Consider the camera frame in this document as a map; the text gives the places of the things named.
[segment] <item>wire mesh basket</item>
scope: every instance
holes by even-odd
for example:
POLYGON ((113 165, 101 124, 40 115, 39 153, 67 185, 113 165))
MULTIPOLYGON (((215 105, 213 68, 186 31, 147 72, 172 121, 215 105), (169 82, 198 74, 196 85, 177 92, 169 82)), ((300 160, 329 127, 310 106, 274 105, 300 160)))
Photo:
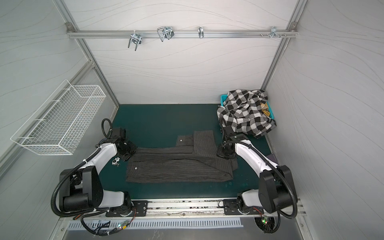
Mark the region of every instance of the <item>wire mesh basket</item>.
POLYGON ((11 140, 38 155, 72 155, 105 97, 98 85, 66 80, 11 140))

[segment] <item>metal bracket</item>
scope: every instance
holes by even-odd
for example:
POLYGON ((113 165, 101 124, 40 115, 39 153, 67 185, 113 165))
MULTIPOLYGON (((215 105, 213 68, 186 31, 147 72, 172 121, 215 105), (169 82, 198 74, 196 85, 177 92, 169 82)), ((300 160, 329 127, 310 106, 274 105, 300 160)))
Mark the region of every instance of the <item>metal bracket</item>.
POLYGON ((139 44, 141 44, 141 36, 139 34, 137 34, 137 33, 131 34, 131 37, 130 37, 129 42, 128 42, 128 48, 131 45, 131 43, 136 44, 136 46, 135 46, 135 51, 136 51, 137 50, 137 46, 139 44))
POLYGON ((290 30, 290 31, 297 31, 297 22, 291 22, 291 24, 289 25, 288 30, 290 30))
POLYGON ((279 38, 279 37, 281 37, 281 35, 277 34, 276 31, 277 31, 276 27, 275 26, 272 27, 271 33, 268 34, 269 38, 274 38, 274 37, 278 37, 279 38))
POLYGON ((203 29, 203 27, 200 26, 197 30, 199 32, 199 38, 203 38, 204 37, 204 29, 203 29))
POLYGON ((67 27, 67 33, 73 33, 74 32, 74 26, 72 23, 67 22, 67 23, 65 23, 65 26, 67 27))
POLYGON ((164 39, 166 37, 168 40, 170 40, 175 35, 171 26, 159 27, 157 29, 157 34, 159 35, 161 41, 164 41, 164 39))

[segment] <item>dark gray shirt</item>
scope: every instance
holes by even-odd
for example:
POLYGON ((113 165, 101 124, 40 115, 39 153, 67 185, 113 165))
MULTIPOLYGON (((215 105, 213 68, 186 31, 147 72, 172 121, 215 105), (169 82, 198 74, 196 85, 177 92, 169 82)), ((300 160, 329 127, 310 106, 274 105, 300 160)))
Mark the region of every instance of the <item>dark gray shirt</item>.
POLYGON ((236 159, 216 156, 212 131, 178 136, 175 147, 143 148, 128 160, 127 182, 224 182, 233 179, 236 159))

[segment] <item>dark green mat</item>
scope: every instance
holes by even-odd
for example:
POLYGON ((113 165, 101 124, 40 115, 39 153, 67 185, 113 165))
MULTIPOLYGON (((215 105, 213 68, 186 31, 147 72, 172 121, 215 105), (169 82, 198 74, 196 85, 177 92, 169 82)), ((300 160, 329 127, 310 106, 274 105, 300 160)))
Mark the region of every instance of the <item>dark green mat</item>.
MULTIPOLYGON (((219 145, 216 110, 217 104, 126 104, 120 106, 113 126, 127 129, 127 137, 139 147, 174 147, 178 135, 195 130, 213 130, 219 145)), ((264 155, 271 154, 265 137, 250 140, 264 155)), ((256 173, 242 158, 233 180, 227 182, 130 183, 125 181, 127 162, 120 163, 107 163, 100 173, 101 183, 105 190, 128 191, 133 199, 236 197, 241 191, 258 188, 256 173)))

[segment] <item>horizontal metal bar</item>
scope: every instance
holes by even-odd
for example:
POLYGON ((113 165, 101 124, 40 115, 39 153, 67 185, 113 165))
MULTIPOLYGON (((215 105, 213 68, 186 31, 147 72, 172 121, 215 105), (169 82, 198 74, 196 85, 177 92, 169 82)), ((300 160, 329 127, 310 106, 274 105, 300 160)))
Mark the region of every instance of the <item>horizontal metal bar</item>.
MULTIPOLYGON (((75 31, 70 38, 130 38, 134 31, 75 31)), ((199 38, 197 30, 175 30, 172 38, 199 38)), ((141 38, 159 38, 157 31, 135 31, 141 38)), ((204 30, 204 38, 269 38, 271 30, 204 30)), ((297 31, 277 30, 281 38, 295 38, 297 31)))

